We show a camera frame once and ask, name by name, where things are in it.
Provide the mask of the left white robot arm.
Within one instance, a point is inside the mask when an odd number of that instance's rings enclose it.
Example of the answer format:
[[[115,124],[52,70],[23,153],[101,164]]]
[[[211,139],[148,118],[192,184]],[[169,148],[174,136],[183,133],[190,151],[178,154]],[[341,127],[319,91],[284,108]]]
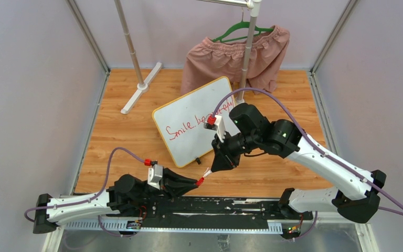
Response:
[[[34,234],[51,233],[67,223],[99,215],[145,218],[157,199],[176,199],[198,188],[203,181],[203,178],[195,180],[155,165],[149,168],[146,181],[125,174],[113,186],[96,193],[68,198],[41,194],[36,207],[27,212],[35,213]]]

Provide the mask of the yellow framed whiteboard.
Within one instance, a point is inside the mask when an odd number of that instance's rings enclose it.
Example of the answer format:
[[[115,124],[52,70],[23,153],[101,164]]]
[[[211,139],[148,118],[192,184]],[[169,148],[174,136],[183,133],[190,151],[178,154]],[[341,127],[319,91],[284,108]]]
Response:
[[[177,167],[211,152],[215,131],[204,123],[218,102],[232,92],[227,77],[207,83],[152,112],[157,129]]]

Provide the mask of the red marker cap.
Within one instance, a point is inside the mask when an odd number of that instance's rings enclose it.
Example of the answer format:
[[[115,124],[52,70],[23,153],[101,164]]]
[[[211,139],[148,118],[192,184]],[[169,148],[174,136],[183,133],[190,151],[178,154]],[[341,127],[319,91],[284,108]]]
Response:
[[[202,185],[203,182],[204,182],[204,180],[205,180],[205,178],[204,178],[204,177],[201,177],[201,178],[196,182],[196,185],[197,185],[197,186]]]

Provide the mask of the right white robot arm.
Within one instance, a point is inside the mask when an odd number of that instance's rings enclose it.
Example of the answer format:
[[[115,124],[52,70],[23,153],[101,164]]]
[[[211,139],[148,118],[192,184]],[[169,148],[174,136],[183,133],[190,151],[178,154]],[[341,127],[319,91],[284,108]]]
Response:
[[[262,154],[276,155],[297,162],[328,180],[332,187],[321,190],[287,188],[277,205],[285,219],[305,212],[336,212],[356,223],[368,222],[378,211],[379,190],[386,174],[367,171],[341,159],[285,119],[269,121],[253,105],[242,103],[234,107],[230,119],[239,132],[231,135],[219,115],[209,117],[204,124],[214,130],[212,172],[227,171],[239,165],[241,156],[255,149]]]

